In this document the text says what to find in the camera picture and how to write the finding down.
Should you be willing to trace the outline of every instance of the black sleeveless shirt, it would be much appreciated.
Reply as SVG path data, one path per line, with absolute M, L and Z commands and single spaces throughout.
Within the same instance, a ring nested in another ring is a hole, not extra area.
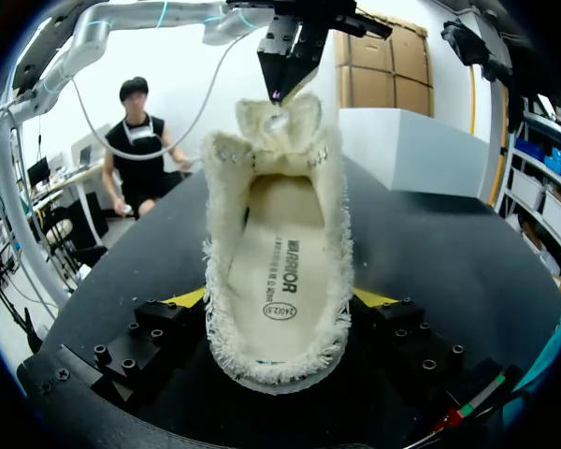
M 165 129 L 165 121 L 146 114 L 146 120 L 141 124 L 127 124 L 129 129 L 139 128 L 140 126 L 149 126 L 150 119 L 153 125 L 153 132 L 160 138 Z M 143 138 L 136 140 L 132 145 L 129 138 L 124 132 L 122 122 L 116 124 L 106 134 L 108 143 L 122 152 L 130 152 L 131 154 L 150 154 L 162 150 L 162 142 L 154 138 Z M 152 183 L 165 174 L 164 157 L 156 157 L 149 161 L 131 161 L 113 154 L 114 166 L 121 174 L 122 182 L 126 187 L 139 187 L 145 183 Z

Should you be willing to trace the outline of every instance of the blue bin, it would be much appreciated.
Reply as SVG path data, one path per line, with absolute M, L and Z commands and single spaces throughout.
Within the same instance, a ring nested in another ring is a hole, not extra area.
M 551 157 L 555 160 L 561 161 L 561 150 L 556 147 L 553 147 L 553 151 L 551 153 Z
M 553 159 L 549 156 L 544 156 L 544 165 L 554 171 L 556 174 L 561 174 L 561 159 Z
M 539 161 L 544 161 L 544 151 L 538 145 L 534 143 L 527 142 L 522 138 L 515 139 L 515 148 L 517 148 L 520 152 L 524 152 L 529 154 L 534 159 L 538 159 Z

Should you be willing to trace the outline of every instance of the robotic arm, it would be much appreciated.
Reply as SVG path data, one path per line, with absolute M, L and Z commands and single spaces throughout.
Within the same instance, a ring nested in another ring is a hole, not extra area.
M 79 16 L 71 48 L 47 76 L 7 106 L 17 123 L 51 110 L 68 81 L 102 57 L 111 31 L 198 23 L 204 24 L 202 40 L 208 45 L 226 44 L 268 25 L 257 53 L 268 97 L 271 102 L 282 103 L 315 76 L 330 29 L 353 36 L 367 32 L 380 38 L 391 35 L 391 28 L 355 10 L 353 0 L 97 4 Z
M 290 99 L 316 75 L 329 30 L 357 37 L 370 32 L 382 39 L 393 31 L 383 23 L 357 14 L 353 0 L 227 0 L 226 3 L 245 11 L 274 9 L 274 17 L 258 49 L 268 97 L 273 103 Z

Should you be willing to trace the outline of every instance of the shelf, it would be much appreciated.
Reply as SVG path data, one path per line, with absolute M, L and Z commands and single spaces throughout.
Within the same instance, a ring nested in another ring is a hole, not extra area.
M 540 225 L 542 227 L 544 227 L 549 232 L 549 234 L 551 234 L 551 237 L 554 239 L 554 241 L 556 241 L 558 243 L 558 245 L 561 247 L 561 238 L 554 233 L 554 231 L 544 221 L 544 218 L 542 217 L 542 215 L 538 211 L 530 208 L 524 201 L 519 199 L 510 189 L 505 190 L 505 195 L 507 195 L 509 198 L 511 198 L 513 201 L 515 201 L 520 206 L 522 206 L 530 215 L 532 215 L 534 217 L 534 219 L 538 223 L 540 223 Z
M 522 159 L 524 159 L 527 163 L 529 163 L 530 165 L 540 169 L 541 171 L 543 171 L 547 176 L 553 178 L 554 181 L 556 181 L 558 184 L 561 185 L 561 175 L 559 175 L 558 173 L 555 173 L 554 171 L 552 171 L 550 168 L 548 168 L 547 166 L 545 166 L 541 161 L 539 161 L 538 159 L 533 158 L 532 156 L 530 156 L 529 154 L 526 154 L 524 152 L 521 152 L 519 150 L 517 150 L 516 148 L 513 149 L 513 155 L 517 156 L 517 157 L 521 157 Z
M 524 119 L 530 127 L 561 143 L 561 125 L 527 111 L 524 111 Z

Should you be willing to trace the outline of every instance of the black platform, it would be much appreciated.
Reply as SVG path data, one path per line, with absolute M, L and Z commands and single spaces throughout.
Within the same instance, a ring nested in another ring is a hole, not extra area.
M 528 369 L 554 330 L 561 296 L 522 239 L 478 200 L 387 192 L 349 161 L 346 172 L 355 285 L 411 297 L 433 329 L 466 347 L 468 364 L 492 357 Z M 63 343 L 92 362 L 93 347 L 120 334 L 141 302 L 202 286 L 207 195 L 203 174 L 196 174 L 139 220 L 81 284 L 42 351 Z M 415 411 L 370 367 L 360 346 L 351 337 L 338 368 L 320 384 L 271 397 L 230 380 L 202 341 L 187 369 L 177 370 L 138 416 L 227 446 L 397 447 Z

